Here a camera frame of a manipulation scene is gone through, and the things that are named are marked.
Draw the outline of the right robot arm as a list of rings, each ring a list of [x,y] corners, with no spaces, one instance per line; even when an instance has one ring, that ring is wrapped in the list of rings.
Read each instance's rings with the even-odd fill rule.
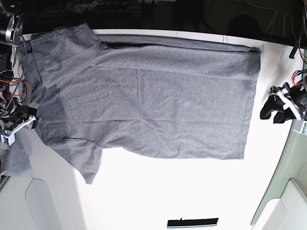
[[[21,128],[35,128],[36,109],[24,105],[31,84],[25,80],[27,49],[22,35],[22,8],[18,0],[0,2],[0,136],[8,141]],[[24,67],[15,77],[17,48],[24,48]]]

